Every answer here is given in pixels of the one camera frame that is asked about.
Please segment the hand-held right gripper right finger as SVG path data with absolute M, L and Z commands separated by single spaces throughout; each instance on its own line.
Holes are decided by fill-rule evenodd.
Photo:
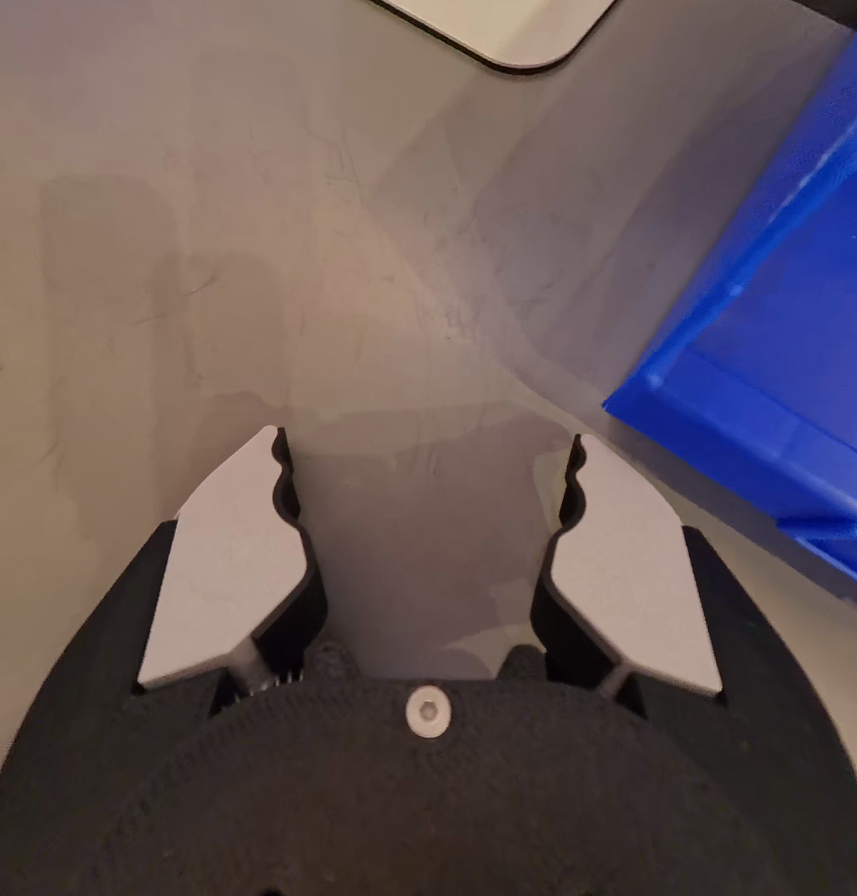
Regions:
M 644 476 L 574 437 L 530 609 L 552 678 L 615 697 L 631 675 L 706 698 L 722 679 L 683 526 Z

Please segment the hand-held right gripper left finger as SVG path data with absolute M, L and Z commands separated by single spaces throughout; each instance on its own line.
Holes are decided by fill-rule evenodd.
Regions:
M 138 683 L 215 669 L 242 692 L 295 680 L 328 600 L 283 428 L 261 429 L 179 508 Z

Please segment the blue plastic bin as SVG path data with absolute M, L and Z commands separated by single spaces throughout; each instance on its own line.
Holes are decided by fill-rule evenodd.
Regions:
M 602 407 L 857 583 L 857 10 Z

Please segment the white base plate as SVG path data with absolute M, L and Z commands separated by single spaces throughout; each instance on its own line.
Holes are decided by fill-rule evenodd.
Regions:
M 614 1 L 377 1 L 488 67 L 541 73 L 578 49 Z

